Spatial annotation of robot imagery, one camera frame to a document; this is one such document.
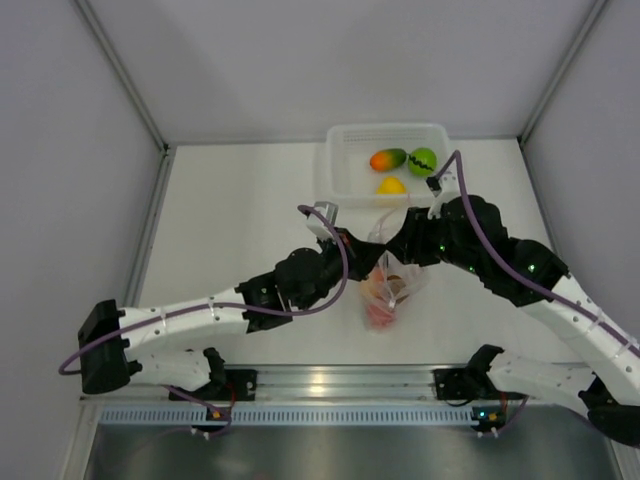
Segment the orange peach fake fruit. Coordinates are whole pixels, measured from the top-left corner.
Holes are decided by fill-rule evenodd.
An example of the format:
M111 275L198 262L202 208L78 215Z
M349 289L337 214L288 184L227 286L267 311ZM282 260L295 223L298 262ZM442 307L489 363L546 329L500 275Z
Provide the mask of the orange peach fake fruit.
M387 295L387 279L383 269L376 266L368 278L361 283L362 294L368 297L383 299Z

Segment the dark purple fake plum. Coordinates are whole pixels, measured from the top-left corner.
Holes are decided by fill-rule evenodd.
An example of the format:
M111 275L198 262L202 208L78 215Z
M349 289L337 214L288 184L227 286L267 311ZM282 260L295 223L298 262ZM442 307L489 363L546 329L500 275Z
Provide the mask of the dark purple fake plum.
M391 294L395 297L399 297L406 287L404 279L397 275L390 275L387 278L387 283Z

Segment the green fake apple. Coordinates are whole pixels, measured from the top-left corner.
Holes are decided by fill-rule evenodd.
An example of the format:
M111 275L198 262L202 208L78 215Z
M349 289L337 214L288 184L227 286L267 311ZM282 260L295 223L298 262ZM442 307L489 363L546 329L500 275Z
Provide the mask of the green fake apple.
M424 178L433 175L436 172L437 165L437 155L429 148L420 147L408 155L408 170L416 177Z

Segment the aluminium frame rail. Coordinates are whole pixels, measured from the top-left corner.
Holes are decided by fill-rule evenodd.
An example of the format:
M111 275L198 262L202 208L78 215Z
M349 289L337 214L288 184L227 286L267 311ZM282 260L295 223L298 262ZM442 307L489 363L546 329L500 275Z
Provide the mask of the aluminium frame rail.
M77 9L80 17L87 25L91 35L109 64L109 68L117 78L129 103L139 120L144 125L154 146L161 155L166 155L170 150L169 143L161 133L161 130L153 118L147 103L144 101L139 88L121 58L121 55L117 51L94 6L87 0L73 0L72 5Z

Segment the orange green fake mango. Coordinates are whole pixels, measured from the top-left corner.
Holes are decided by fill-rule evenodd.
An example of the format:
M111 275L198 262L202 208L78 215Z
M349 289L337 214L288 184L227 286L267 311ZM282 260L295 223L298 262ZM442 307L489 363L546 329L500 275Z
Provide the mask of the orange green fake mango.
M374 153L369 166L376 172L388 172L401 167L407 159L407 152L401 148L385 149Z

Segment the red fake strawberry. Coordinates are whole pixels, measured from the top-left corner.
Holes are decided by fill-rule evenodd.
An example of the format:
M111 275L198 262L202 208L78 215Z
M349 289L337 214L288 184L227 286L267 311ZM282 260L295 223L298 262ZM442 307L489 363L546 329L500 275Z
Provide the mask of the red fake strawberry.
M386 304L368 304L364 312L367 325L371 329L384 330L396 323L395 310Z

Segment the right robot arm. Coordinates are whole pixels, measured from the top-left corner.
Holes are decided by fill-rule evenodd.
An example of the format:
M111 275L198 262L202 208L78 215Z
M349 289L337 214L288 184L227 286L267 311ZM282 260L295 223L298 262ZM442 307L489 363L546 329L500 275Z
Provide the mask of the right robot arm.
M471 195L440 210L410 208L386 244L405 265L454 265L492 294L539 321L584 363L560 367L483 345L464 368L472 398L497 392L567 408L620 444L639 444L639 343L582 289L543 244L508 234L499 209Z

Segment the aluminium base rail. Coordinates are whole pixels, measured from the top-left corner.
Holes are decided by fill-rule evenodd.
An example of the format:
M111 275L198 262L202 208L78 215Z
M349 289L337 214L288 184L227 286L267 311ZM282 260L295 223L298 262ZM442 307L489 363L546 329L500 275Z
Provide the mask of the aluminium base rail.
M458 365L228 366L217 401L433 400Z

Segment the white plastic basket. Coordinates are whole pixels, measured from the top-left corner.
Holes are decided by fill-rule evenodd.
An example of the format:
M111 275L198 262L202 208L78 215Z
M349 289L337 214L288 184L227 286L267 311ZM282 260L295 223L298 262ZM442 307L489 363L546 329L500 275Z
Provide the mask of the white plastic basket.
M436 123L334 126L326 137L326 196L342 207L428 206L427 179L451 153Z

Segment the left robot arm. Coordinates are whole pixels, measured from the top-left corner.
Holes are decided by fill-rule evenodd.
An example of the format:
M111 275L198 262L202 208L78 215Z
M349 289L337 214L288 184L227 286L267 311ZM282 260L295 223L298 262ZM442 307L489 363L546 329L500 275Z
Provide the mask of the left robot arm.
M329 308L348 281L368 277L385 251L346 229L319 245L296 249L272 271L207 298L154 308L97 303L77 335L83 393L144 384L219 397L226 376L213 338L271 330Z

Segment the clear zip top bag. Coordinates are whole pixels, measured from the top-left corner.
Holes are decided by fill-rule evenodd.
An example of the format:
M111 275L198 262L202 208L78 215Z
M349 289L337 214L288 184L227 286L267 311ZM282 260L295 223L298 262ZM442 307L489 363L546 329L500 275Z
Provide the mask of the clear zip top bag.
M359 284L364 325L372 332L394 327L416 294L428 283L426 267L404 265L384 252L368 278Z

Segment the yellow fake pepper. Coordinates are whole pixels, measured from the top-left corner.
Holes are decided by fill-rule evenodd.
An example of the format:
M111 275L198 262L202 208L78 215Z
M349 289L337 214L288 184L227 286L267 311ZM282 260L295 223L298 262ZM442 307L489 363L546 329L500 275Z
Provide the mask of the yellow fake pepper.
M396 177L386 177L378 186L378 195L405 195L407 193L405 185Z

